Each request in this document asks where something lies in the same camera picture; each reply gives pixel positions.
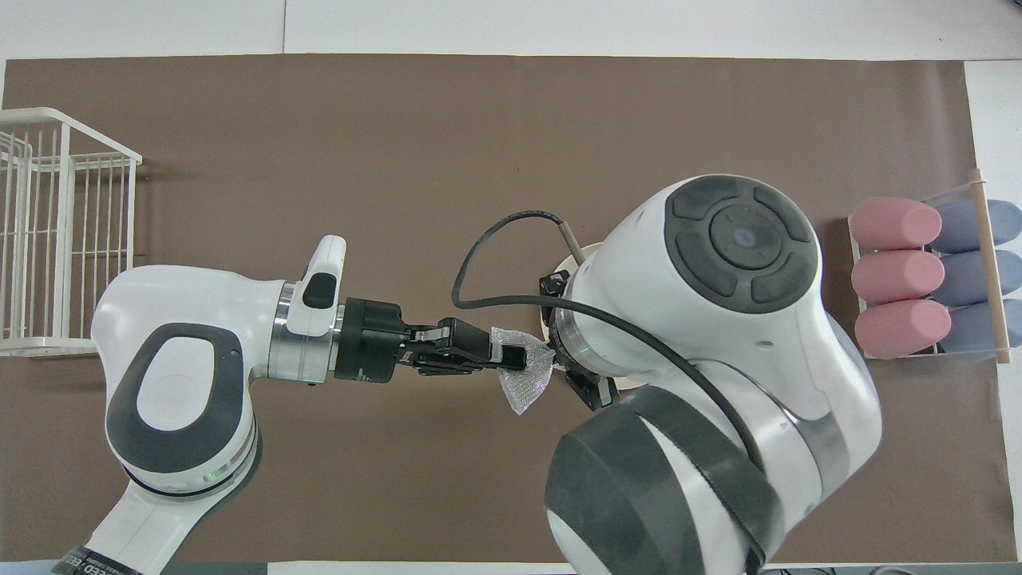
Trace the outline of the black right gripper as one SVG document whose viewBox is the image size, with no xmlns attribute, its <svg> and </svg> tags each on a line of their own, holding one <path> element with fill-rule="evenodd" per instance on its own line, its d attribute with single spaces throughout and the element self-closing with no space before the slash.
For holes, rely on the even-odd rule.
<svg viewBox="0 0 1022 575">
<path fill-rule="evenodd" d="M 570 274 L 566 270 L 553 272 L 540 278 L 540 295 L 562 298 L 567 290 Z M 578 364 L 567 352 L 557 328 L 556 312 L 560 308 L 541 306 L 541 324 L 547 328 L 548 347 L 554 351 L 554 367 L 564 372 L 566 382 L 585 406 L 596 411 L 620 400 L 616 382 L 608 376 L 598 375 Z M 492 345 L 487 368 L 524 371 L 527 367 L 527 350 L 519 345 Z"/>
</svg>

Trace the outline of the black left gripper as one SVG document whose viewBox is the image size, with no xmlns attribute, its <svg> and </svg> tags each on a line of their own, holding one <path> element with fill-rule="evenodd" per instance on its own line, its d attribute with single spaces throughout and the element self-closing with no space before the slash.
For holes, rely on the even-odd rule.
<svg viewBox="0 0 1022 575">
<path fill-rule="evenodd" d="M 388 383 L 394 365 L 421 375 L 470 375 L 493 360 L 489 332 L 457 318 L 437 325 L 406 324 L 398 305 L 349 298 L 337 339 L 335 377 Z"/>
</svg>

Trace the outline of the silver mesh sponge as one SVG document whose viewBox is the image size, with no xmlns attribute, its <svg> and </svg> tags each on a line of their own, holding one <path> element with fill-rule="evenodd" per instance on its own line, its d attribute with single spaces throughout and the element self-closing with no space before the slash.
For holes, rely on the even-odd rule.
<svg viewBox="0 0 1022 575">
<path fill-rule="evenodd" d="M 554 351 L 545 341 L 541 341 L 528 332 L 490 328 L 490 338 L 493 345 L 519 345 L 527 350 L 527 367 L 524 371 L 509 371 L 497 369 L 505 396 L 512 410 L 522 415 L 527 408 L 539 399 L 547 389 L 553 375 Z"/>
</svg>

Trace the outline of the cream round plate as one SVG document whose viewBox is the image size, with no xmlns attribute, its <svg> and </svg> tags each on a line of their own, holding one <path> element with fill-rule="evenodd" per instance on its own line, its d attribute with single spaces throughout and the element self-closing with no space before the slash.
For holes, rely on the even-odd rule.
<svg viewBox="0 0 1022 575">
<path fill-rule="evenodd" d="M 580 255 L 583 259 L 587 260 L 592 257 L 601 247 L 602 243 L 588 244 L 580 248 Z M 553 269 L 553 273 L 567 272 L 571 276 L 576 273 L 578 263 L 574 259 L 573 255 L 568 254 L 556 268 Z M 541 313 L 541 338 L 550 339 L 550 331 L 546 321 L 543 320 L 543 313 Z M 616 376 L 616 388 L 618 391 L 634 390 L 644 385 L 644 383 L 636 381 L 635 379 L 625 378 L 625 376 Z"/>
</svg>

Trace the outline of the brown table mat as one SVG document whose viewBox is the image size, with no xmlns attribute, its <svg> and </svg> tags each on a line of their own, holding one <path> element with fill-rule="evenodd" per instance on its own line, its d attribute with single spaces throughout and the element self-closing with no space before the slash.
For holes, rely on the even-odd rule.
<svg viewBox="0 0 1022 575">
<path fill-rule="evenodd" d="M 846 330 L 844 218 L 924 199 L 976 164 L 954 61 L 275 55 L 15 61 L 7 108 L 54 108 L 144 157 L 140 261 L 300 277 L 347 239 L 344 295 L 535 330 L 529 307 L 457 312 L 450 284 L 500 218 L 549 210 L 602 241 L 665 186 L 738 173 L 792 197 Z M 869 361 L 882 444 L 778 563 L 1015 561 L 996 364 Z M 0 358 L 0 561 L 83 545 L 127 477 L 94 357 Z M 265 448 L 179 561 L 561 563 L 544 513 L 562 434 L 592 412 L 558 376 L 516 416 L 492 371 L 388 385 L 259 381 Z"/>
</svg>

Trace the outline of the pink cup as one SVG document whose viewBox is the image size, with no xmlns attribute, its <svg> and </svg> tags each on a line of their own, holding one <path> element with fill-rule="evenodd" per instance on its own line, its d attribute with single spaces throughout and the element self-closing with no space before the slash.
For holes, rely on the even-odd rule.
<svg viewBox="0 0 1022 575">
<path fill-rule="evenodd" d="M 871 252 L 853 266 L 851 283 L 869 304 L 920 299 L 942 285 L 945 266 L 931 252 L 893 250 Z"/>
<path fill-rule="evenodd" d="M 862 312 L 854 324 L 864 353 L 893 360 L 930 348 L 949 334 L 953 320 L 931 299 L 903 299 Z"/>
<path fill-rule="evenodd" d="M 910 250 L 930 244 L 942 229 L 941 214 L 922 201 L 873 197 L 850 215 L 850 235 L 866 250 Z"/>
</svg>

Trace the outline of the clear acrylic cup rack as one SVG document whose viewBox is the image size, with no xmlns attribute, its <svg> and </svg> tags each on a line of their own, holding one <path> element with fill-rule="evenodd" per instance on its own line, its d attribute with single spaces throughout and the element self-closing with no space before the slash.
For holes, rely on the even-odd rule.
<svg viewBox="0 0 1022 575">
<path fill-rule="evenodd" d="M 928 197 L 928 199 L 917 200 L 917 201 L 922 201 L 922 203 L 927 204 L 928 206 L 931 206 L 932 208 L 936 208 L 937 206 L 941 206 L 942 204 L 953 203 L 953 201 L 972 200 L 971 199 L 971 194 L 969 192 L 969 184 L 970 183 L 971 183 L 971 180 L 968 183 L 963 184 L 962 186 L 959 186 L 959 187 L 950 189 L 949 192 L 942 192 L 942 193 L 939 193 L 939 194 L 934 194 L 934 196 Z M 988 193 L 987 193 L 987 196 L 988 196 L 989 200 L 997 200 L 997 199 L 993 199 L 993 197 L 991 197 Z M 848 217 L 848 219 L 847 219 L 847 225 L 848 225 L 848 232 L 850 233 L 850 217 Z M 1012 241 L 1015 241 L 1015 240 L 1022 240 L 1022 234 L 1019 234 L 1019 236 L 1016 237 Z M 1008 251 L 1011 251 L 1011 252 L 1015 252 L 1017 255 L 1019 255 L 1020 257 L 1022 257 L 1022 250 L 1014 250 L 1014 248 L 1011 248 L 1010 244 L 1011 244 L 1012 241 L 1009 241 L 1006 244 L 996 245 L 996 250 L 1008 250 Z M 850 236 L 850 243 L 851 243 L 851 247 L 853 247 L 853 266 L 855 263 L 857 263 L 858 260 L 862 257 L 864 257 L 865 255 L 871 254 L 871 252 L 893 251 L 893 250 L 866 250 L 866 248 L 860 247 L 860 244 L 857 243 L 857 241 L 851 239 L 851 236 Z M 925 252 L 931 252 L 932 255 L 935 255 L 939 259 L 941 257 L 943 257 L 944 255 L 946 255 L 946 254 L 942 254 L 942 252 L 936 252 L 935 250 L 933 250 L 933 248 L 931 247 L 931 243 L 923 245 L 923 247 L 920 247 L 920 248 L 911 248 L 910 250 L 921 250 L 921 251 L 925 251 Z M 855 292 L 855 295 L 857 295 L 857 298 L 858 298 L 858 306 L 860 306 L 860 313 L 858 313 L 858 315 L 862 312 L 865 312 L 868 308 L 872 308 L 872 307 L 880 305 L 880 304 L 869 304 L 869 303 L 867 303 L 866 301 L 864 301 L 862 298 L 858 297 L 857 292 Z M 925 297 L 920 298 L 920 299 L 931 299 L 932 301 L 935 301 L 935 299 L 932 299 L 930 297 L 930 295 L 931 294 L 925 295 Z M 1001 297 L 1003 297 L 1003 299 L 1022 299 L 1022 287 L 1018 288 L 1018 290 L 1009 292 L 1007 295 L 1001 295 Z M 949 314 L 950 314 L 950 312 L 953 312 L 953 310 L 956 309 L 956 308 L 948 307 L 948 306 L 945 306 L 945 308 L 948 309 Z M 941 350 L 939 350 L 939 348 L 938 348 L 938 343 L 935 343 L 930 348 L 925 348 L 925 349 L 917 351 L 917 352 L 915 352 L 913 354 L 905 355 L 905 356 L 898 357 L 898 358 L 908 358 L 908 357 L 916 357 L 916 356 L 920 356 L 920 357 L 936 357 L 936 356 L 948 356 L 948 357 L 953 357 L 953 354 L 941 352 Z M 873 358 L 872 356 L 869 356 L 866 353 L 864 353 L 864 354 L 868 358 Z"/>
</svg>

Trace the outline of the blue cup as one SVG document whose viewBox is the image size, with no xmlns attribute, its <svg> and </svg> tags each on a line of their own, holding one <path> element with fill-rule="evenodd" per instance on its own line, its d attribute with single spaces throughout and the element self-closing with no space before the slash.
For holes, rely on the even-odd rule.
<svg viewBox="0 0 1022 575">
<path fill-rule="evenodd" d="M 1008 345 L 1022 346 L 1022 299 L 1003 299 L 1008 329 Z M 950 332 L 938 343 L 941 352 L 964 363 L 981 363 L 996 356 L 992 310 L 989 302 L 957 308 L 949 314 Z"/>
<path fill-rule="evenodd" d="M 995 250 L 1000 293 L 1022 288 L 1022 257 L 1008 250 Z M 981 251 L 957 252 L 941 257 L 945 269 L 941 285 L 930 297 L 942 305 L 960 308 L 987 301 L 986 272 Z"/>
<path fill-rule="evenodd" d="M 1022 208 L 1006 200 L 987 200 L 994 245 L 1006 244 L 1022 234 Z M 973 252 L 980 248 L 979 228 L 973 201 L 961 200 L 936 207 L 942 227 L 931 247 L 942 254 Z"/>
</svg>

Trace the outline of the wooden dowel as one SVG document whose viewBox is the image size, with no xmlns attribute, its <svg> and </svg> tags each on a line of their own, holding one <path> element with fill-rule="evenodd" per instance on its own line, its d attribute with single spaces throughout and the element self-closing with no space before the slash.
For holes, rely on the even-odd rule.
<svg viewBox="0 0 1022 575">
<path fill-rule="evenodd" d="M 970 177 L 969 192 L 976 214 L 977 237 L 983 262 L 987 304 L 990 317 L 992 317 L 994 360 L 1000 365 L 1007 365 L 1012 362 L 1012 349 L 1003 297 L 1001 297 L 1000 269 L 993 241 L 992 215 L 990 215 L 985 189 L 986 180 L 978 167 L 973 167 L 970 171 Z"/>
</svg>

